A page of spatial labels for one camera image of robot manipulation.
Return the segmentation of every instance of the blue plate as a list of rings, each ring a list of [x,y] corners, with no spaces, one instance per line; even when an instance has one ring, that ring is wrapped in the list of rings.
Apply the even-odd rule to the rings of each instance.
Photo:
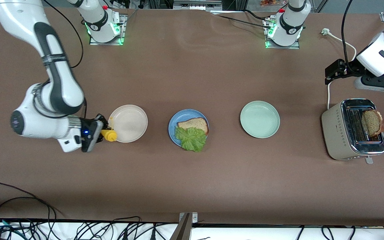
[[[208,120],[204,116],[204,114],[194,110],[194,109],[184,109],[182,111],[177,112],[174,114],[174,116],[171,118],[170,123],[168,124],[168,134],[170,135],[171,140],[177,145],[181,146],[181,141],[176,138],[175,132],[178,122],[184,122],[192,118],[202,117],[205,119],[208,125]]]

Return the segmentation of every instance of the toaster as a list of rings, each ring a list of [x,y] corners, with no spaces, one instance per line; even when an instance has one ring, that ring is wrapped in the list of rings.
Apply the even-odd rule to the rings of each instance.
[[[364,111],[376,109],[368,99],[346,99],[321,117],[324,139],[329,155],[336,160],[349,161],[384,153],[384,133],[370,137],[361,119]]]

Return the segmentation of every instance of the toaster lever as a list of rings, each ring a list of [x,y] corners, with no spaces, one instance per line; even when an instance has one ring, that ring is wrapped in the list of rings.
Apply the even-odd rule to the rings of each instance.
[[[365,162],[366,162],[367,164],[373,164],[373,158],[371,158],[371,157],[367,157],[367,158],[365,158]]]

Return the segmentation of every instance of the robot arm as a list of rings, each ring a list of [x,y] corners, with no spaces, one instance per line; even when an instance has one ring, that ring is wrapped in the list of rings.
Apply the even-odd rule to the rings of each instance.
[[[84,94],[41,1],[0,0],[0,23],[9,34],[32,45],[47,68],[49,83],[42,87],[38,99],[43,112],[54,117],[79,111]]]
[[[378,33],[354,61],[338,59],[326,68],[326,85],[338,78],[358,77],[358,89],[384,91],[384,31]]]
[[[57,33],[47,20],[41,0],[0,0],[0,23],[9,34],[38,51],[49,76],[46,82],[27,90],[23,102],[11,115],[12,129],[28,138],[55,138],[64,152],[78,148],[90,152],[97,140],[101,140],[103,117],[88,120],[71,115],[81,108],[84,93]]]
[[[292,45],[300,37],[309,12],[311,12],[309,0],[290,0],[285,12],[271,16],[276,19],[276,26],[268,37],[280,46]]]
[[[67,0],[75,6],[84,18],[89,34],[94,40],[106,43],[120,35],[119,13],[102,8],[98,0]]]

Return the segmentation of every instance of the white cable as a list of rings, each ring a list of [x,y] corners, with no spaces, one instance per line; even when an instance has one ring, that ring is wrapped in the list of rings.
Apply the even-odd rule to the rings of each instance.
[[[327,110],[330,109],[330,84],[327,85]]]
[[[335,38],[335,39],[337,39],[337,40],[343,42],[340,38],[334,36],[334,35],[330,32],[330,29],[328,29],[328,28],[324,28],[324,29],[321,31],[321,34],[322,34],[323,36],[325,36],[325,35],[332,36],[333,38]],[[355,60],[355,58],[356,58],[356,48],[355,48],[354,46],[352,46],[351,44],[347,43],[347,42],[346,42],[346,45],[348,45],[349,47],[352,47],[352,48],[353,48],[353,50],[354,50],[354,55],[353,55],[351,61]],[[331,83],[329,83],[329,84],[327,85],[327,110],[330,109],[330,84],[331,84]]]

